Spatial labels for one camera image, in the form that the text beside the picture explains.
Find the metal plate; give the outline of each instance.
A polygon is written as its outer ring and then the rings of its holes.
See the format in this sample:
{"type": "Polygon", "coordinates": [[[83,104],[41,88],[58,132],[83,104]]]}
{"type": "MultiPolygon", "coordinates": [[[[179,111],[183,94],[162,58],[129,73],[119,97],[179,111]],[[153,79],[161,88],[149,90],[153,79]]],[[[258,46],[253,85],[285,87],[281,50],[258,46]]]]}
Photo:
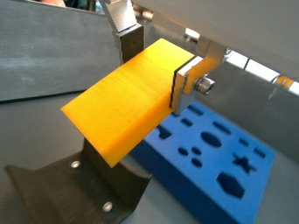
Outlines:
{"type": "Polygon", "coordinates": [[[137,209],[150,176],[110,168],[86,141],[81,153],[37,171],[7,167],[34,223],[119,223],[137,209]]]}
{"type": "Polygon", "coordinates": [[[106,17],[23,0],[0,6],[0,102],[86,90],[119,66],[106,17]]]}

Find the black metal bracket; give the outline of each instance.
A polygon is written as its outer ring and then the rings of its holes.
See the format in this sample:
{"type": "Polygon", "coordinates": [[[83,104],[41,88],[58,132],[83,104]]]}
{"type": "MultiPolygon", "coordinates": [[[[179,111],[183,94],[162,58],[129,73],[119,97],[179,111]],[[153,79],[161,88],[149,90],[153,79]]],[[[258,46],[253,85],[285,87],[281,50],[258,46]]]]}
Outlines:
{"type": "Polygon", "coordinates": [[[110,168],[86,140],[83,151],[30,171],[8,165],[34,223],[117,224],[135,211],[151,176],[110,168]]]}

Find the yellow block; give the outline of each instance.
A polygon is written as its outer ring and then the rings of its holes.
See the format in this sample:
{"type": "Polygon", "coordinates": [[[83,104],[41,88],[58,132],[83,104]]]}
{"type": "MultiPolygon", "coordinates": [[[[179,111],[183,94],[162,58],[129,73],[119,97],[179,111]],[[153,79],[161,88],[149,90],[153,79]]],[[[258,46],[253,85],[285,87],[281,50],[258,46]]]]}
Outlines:
{"type": "Polygon", "coordinates": [[[63,107],[110,166],[171,114],[174,71],[191,57],[158,40],[63,107]]]}

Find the metal panel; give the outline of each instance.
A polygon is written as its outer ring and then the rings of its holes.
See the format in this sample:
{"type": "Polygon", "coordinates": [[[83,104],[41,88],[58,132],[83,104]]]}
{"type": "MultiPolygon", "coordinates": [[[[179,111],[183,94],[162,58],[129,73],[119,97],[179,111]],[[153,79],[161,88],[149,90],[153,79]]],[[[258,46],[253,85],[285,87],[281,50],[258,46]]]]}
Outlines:
{"type": "Polygon", "coordinates": [[[210,78],[215,88],[197,99],[299,162],[299,97],[229,63],[210,78]]]}
{"type": "Polygon", "coordinates": [[[0,6],[0,101],[83,90],[119,66],[106,17],[23,0],[0,6]]]}
{"type": "Polygon", "coordinates": [[[183,26],[295,79],[299,2],[294,0],[135,0],[183,26]]]}

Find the screw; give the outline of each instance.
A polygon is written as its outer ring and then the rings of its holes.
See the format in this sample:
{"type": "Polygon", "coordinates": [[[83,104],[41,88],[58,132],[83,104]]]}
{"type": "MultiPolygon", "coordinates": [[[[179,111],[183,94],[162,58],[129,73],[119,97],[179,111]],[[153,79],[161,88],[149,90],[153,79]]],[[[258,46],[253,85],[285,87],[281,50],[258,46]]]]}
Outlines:
{"type": "Polygon", "coordinates": [[[207,95],[211,92],[211,88],[215,84],[215,81],[209,79],[207,77],[202,77],[195,82],[194,89],[201,92],[203,95],[207,95]]]}
{"type": "Polygon", "coordinates": [[[113,203],[111,202],[107,202],[106,205],[103,206],[103,211],[106,213],[109,213],[113,209],[113,203]]]}
{"type": "Polygon", "coordinates": [[[77,169],[81,166],[81,161],[75,161],[71,163],[71,167],[77,169]]]}

